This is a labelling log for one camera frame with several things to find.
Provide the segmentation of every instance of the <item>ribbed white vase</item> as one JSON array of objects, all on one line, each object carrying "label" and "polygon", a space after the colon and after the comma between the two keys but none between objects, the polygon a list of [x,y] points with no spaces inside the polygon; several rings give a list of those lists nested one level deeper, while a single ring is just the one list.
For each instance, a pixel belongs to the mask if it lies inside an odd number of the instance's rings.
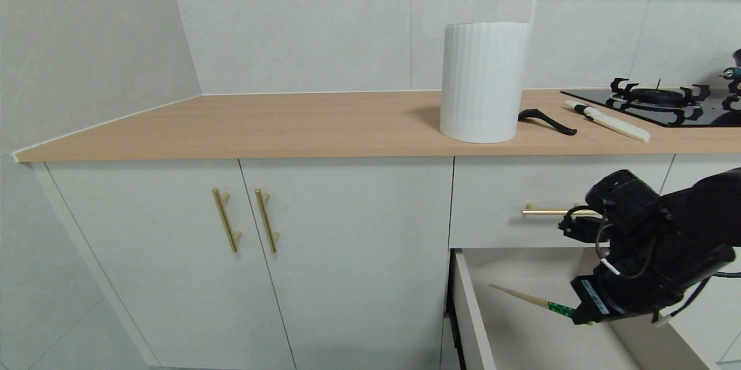
[{"label": "ribbed white vase", "polygon": [[455,140],[513,138],[522,95],[529,23],[445,27],[440,131]]}]

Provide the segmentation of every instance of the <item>cable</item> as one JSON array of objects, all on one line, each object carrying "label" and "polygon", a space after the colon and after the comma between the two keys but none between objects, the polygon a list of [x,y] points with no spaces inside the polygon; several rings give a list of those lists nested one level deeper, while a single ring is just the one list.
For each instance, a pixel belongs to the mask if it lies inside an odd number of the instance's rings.
[{"label": "cable", "polygon": [[653,240],[651,240],[651,246],[648,249],[648,256],[646,256],[646,262],[643,263],[643,267],[641,268],[641,270],[639,270],[638,273],[635,273],[631,276],[625,276],[624,274],[620,273],[620,271],[617,270],[617,268],[615,268],[614,265],[610,264],[608,259],[601,256],[600,238],[607,224],[607,208],[608,208],[608,204],[604,204],[603,220],[601,220],[600,227],[597,230],[597,236],[595,238],[595,251],[597,254],[597,258],[600,259],[601,264],[604,264],[604,267],[607,267],[610,270],[610,272],[615,273],[617,276],[621,276],[626,279],[635,279],[635,278],[641,277],[643,273],[645,273],[646,270],[648,270],[648,265],[651,264],[651,259],[654,257],[654,251],[656,250],[656,242],[659,240],[659,234],[654,233],[654,238]]},{"label": "cable", "polygon": [[715,272],[713,275],[715,277],[727,277],[730,279],[739,279],[741,278],[741,272]]},{"label": "cable", "polygon": [[702,282],[700,282],[699,285],[697,285],[697,287],[692,292],[692,294],[690,295],[690,297],[687,298],[687,301],[685,301],[685,303],[682,306],[680,306],[680,308],[677,309],[677,311],[674,311],[674,312],[670,313],[669,315],[665,315],[664,317],[662,317],[659,320],[652,320],[651,323],[653,323],[653,325],[658,328],[658,327],[664,325],[665,323],[669,322],[669,320],[671,320],[675,316],[679,315],[680,312],[684,311],[685,309],[687,309],[688,306],[690,306],[690,304],[692,303],[692,301],[694,301],[694,299],[697,297],[697,295],[699,295],[699,293],[702,291],[702,289],[704,289],[706,287],[707,282],[709,282],[709,281],[710,281],[710,278],[709,277],[704,278],[702,280]]}]

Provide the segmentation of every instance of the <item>gold cabinet handle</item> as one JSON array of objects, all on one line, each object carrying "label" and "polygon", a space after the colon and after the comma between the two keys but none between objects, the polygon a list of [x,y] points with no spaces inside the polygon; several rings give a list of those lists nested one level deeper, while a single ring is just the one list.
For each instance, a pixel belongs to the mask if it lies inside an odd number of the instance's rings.
[{"label": "gold cabinet handle", "polygon": [[270,243],[270,251],[275,254],[278,252],[278,249],[276,248],[276,240],[278,240],[280,233],[278,233],[278,231],[273,232],[270,228],[270,220],[267,218],[267,208],[265,207],[265,204],[267,203],[267,200],[270,199],[270,194],[267,192],[263,193],[262,189],[255,189],[255,196],[257,196],[257,206],[260,207],[260,214],[262,214],[262,224],[265,225],[267,242]]},{"label": "gold cabinet handle", "polygon": [[224,225],[224,230],[227,232],[227,239],[229,240],[229,246],[232,249],[232,253],[236,253],[239,251],[239,249],[236,247],[236,242],[239,241],[239,237],[241,236],[241,231],[237,231],[236,233],[232,233],[231,231],[231,225],[229,224],[229,218],[227,217],[227,212],[224,209],[224,204],[229,199],[229,193],[221,193],[219,192],[218,188],[214,188],[211,190],[211,193],[214,194],[214,201],[217,202],[217,209],[219,210],[219,216],[222,217],[222,224]]},{"label": "gold cabinet handle", "polygon": [[[536,209],[532,202],[527,202],[527,205],[522,210],[522,215],[566,215],[568,209]],[[574,212],[574,216],[587,217],[592,215],[598,215],[597,212],[591,211],[590,209],[582,209]]]}]

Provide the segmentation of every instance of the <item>black cable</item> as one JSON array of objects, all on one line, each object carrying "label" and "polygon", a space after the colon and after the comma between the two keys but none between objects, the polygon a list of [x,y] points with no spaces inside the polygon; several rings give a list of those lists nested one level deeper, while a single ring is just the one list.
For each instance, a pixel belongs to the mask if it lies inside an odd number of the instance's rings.
[{"label": "black cable", "polygon": [[697,297],[697,295],[699,295],[699,293],[702,291],[702,289],[704,289],[706,287],[707,282],[709,282],[709,281],[710,281],[710,278],[709,277],[704,278],[702,280],[702,282],[700,282],[699,285],[697,285],[697,287],[695,288],[694,292],[692,292],[692,294],[690,295],[690,297],[687,298],[687,301],[685,302],[685,304],[683,304],[682,306],[680,306],[680,308],[677,309],[677,311],[674,311],[674,312],[672,312],[669,315],[671,315],[672,317],[675,317],[676,315],[680,314],[680,312],[682,312],[685,309],[687,309],[687,307],[690,306],[690,304],[692,303],[692,301],[694,301],[694,299]]},{"label": "black cable", "polygon": [[651,248],[648,249],[648,256],[646,257],[646,262],[643,264],[643,268],[641,268],[640,272],[635,273],[632,276],[622,276],[626,279],[635,279],[637,277],[641,277],[643,273],[648,270],[648,265],[651,264],[651,259],[654,257],[654,251],[656,251],[656,241],[659,240],[659,235],[654,235],[654,239],[651,240]]},{"label": "black cable", "polygon": [[741,278],[741,272],[715,272],[713,275],[715,277],[727,277],[730,279],[739,279]]},{"label": "black cable", "polygon": [[[597,236],[595,238],[595,251],[596,251],[596,254],[597,254],[597,258],[600,259],[600,261],[603,260],[603,258],[604,258],[604,257],[601,256],[601,253],[600,253],[600,238],[601,238],[601,234],[604,231],[604,228],[605,228],[604,226],[606,226],[606,224],[607,224],[607,208],[608,208],[608,204],[606,203],[606,204],[604,204],[604,211],[603,211],[603,214],[602,214],[603,215],[603,220],[601,220],[600,227],[597,230]],[[635,274],[633,274],[631,276],[626,276],[626,275],[624,275],[624,274],[621,273],[620,274],[620,277],[623,277],[625,279],[636,279],[638,277],[643,276],[643,273],[645,273],[646,270],[648,270],[648,267],[651,264],[651,259],[654,257],[654,251],[656,251],[656,242],[658,240],[659,240],[659,234],[656,233],[654,235],[653,240],[651,240],[651,246],[648,249],[648,256],[646,256],[646,262],[643,263],[643,267],[641,268],[641,270],[638,271],[638,273],[635,273]]]}]

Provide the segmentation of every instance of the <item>black glass cooktop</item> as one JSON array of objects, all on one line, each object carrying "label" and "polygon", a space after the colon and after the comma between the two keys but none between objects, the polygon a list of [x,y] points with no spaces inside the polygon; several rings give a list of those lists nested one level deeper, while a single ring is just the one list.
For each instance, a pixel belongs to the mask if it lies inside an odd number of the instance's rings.
[{"label": "black glass cooktop", "polygon": [[706,85],[678,89],[637,87],[615,79],[611,90],[563,90],[574,98],[616,109],[664,127],[741,127],[741,98]]}]

